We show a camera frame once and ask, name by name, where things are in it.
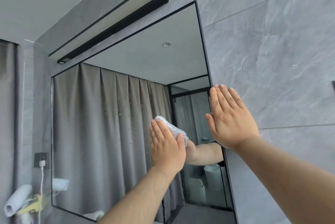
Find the cleaning cloth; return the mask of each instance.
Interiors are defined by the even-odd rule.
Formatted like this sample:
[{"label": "cleaning cloth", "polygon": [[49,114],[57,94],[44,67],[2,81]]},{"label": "cleaning cloth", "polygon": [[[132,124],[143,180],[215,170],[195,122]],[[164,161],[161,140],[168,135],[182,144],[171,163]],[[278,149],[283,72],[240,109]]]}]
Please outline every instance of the cleaning cloth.
[{"label": "cleaning cloth", "polygon": [[171,131],[172,135],[174,136],[175,139],[177,139],[179,134],[184,135],[184,141],[185,141],[185,147],[187,146],[187,141],[189,140],[188,136],[186,135],[186,132],[178,129],[176,126],[172,125],[169,123],[163,116],[156,116],[155,121],[162,120],[165,125],[168,127],[168,129]]}]

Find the mirror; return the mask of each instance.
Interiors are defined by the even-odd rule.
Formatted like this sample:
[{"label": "mirror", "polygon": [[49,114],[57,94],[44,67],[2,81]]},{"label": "mirror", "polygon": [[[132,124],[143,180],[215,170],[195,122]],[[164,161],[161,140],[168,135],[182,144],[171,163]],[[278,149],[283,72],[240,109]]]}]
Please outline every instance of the mirror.
[{"label": "mirror", "polygon": [[[193,149],[221,154],[204,117],[211,81],[199,22],[194,1],[53,77],[53,206],[99,220],[151,167],[157,115]],[[204,223],[234,220],[224,162],[200,162],[174,178],[155,221],[188,223],[194,212]]]}]

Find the hand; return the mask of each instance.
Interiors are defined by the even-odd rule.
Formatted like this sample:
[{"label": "hand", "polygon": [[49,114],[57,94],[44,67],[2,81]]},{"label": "hand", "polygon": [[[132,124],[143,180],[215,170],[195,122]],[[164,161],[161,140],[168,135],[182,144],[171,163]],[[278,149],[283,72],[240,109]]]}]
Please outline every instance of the hand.
[{"label": "hand", "polygon": [[225,85],[210,90],[213,113],[206,114],[208,126],[217,142],[234,149],[241,142],[259,137],[257,124],[237,92]]},{"label": "hand", "polygon": [[152,166],[174,177],[185,163],[184,136],[180,134],[176,140],[162,121],[152,120],[149,130]]},{"label": "hand", "polygon": [[196,148],[195,148],[195,144],[191,141],[188,140],[187,141],[187,147],[186,147],[186,163],[190,163],[193,158],[195,157],[196,154]]}]

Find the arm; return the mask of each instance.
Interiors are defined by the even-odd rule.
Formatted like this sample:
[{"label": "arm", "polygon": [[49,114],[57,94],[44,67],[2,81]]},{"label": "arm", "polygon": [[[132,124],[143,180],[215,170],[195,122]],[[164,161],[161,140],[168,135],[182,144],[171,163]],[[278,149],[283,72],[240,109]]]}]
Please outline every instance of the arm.
[{"label": "arm", "polygon": [[186,157],[183,136],[179,135],[175,140],[163,122],[152,121],[151,124],[152,168],[99,224],[153,223],[165,192],[183,168]]},{"label": "arm", "polygon": [[333,223],[335,175],[266,143],[237,92],[217,85],[206,114],[217,141],[233,149],[257,175],[293,224]]},{"label": "arm", "polygon": [[197,166],[212,165],[224,160],[221,146],[218,143],[195,146],[189,140],[186,147],[186,163]]}]

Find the black wall socket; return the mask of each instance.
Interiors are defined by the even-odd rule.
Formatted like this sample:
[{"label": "black wall socket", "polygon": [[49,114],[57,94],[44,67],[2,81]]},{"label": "black wall socket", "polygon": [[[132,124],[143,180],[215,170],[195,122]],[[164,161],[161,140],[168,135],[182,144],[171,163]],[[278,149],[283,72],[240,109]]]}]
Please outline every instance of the black wall socket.
[{"label": "black wall socket", "polygon": [[35,153],[35,155],[34,155],[34,167],[35,168],[40,168],[40,161],[41,160],[45,161],[44,169],[48,169],[49,168],[48,153]]}]

